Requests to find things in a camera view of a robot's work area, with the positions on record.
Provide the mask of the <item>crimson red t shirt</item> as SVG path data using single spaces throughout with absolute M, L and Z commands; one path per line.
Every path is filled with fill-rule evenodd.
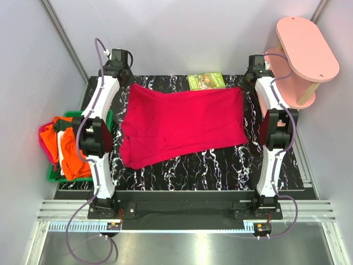
M 248 142 L 239 87 L 162 93 L 133 84 L 121 129 L 120 155 L 132 169 Z

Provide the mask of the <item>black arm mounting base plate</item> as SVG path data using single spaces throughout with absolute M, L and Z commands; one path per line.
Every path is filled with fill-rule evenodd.
M 136 219 L 147 214 L 224 215 L 235 219 L 281 220 L 277 198 L 255 191 L 116 191 L 111 199 L 94 199 L 89 217 Z

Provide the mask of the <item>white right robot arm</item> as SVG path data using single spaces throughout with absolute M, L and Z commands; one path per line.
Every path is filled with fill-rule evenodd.
M 298 120 L 298 110 L 290 108 L 276 85 L 276 81 L 292 76 L 293 71 L 276 77 L 272 70 L 266 68 L 265 57 L 265 54 L 250 55 L 247 71 L 239 83 L 242 89 L 257 94 L 265 110 L 260 126 L 264 157 L 260 179 L 250 203 L 250 212 L 257 219 L 279 211 L 279 175 L 284 156 L 294 143 Z

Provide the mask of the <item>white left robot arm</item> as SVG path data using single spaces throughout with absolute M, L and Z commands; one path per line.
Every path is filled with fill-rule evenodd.
M 111 180 L 109 153 L 113 136 L 106 124 L 111 103 L 120 87 L 127 86 L 133 76 L 133 56 L 127 50 L 104 51 L 106 63 L 99 58 L 97 87 L 81 116 L 72 120 L 76 149 L 81 161 L 90 167 L 94 183 L 94 195 L 88 200 L 93 211 L 99 211 L 112 219 L 119 213 L 119 203 Z

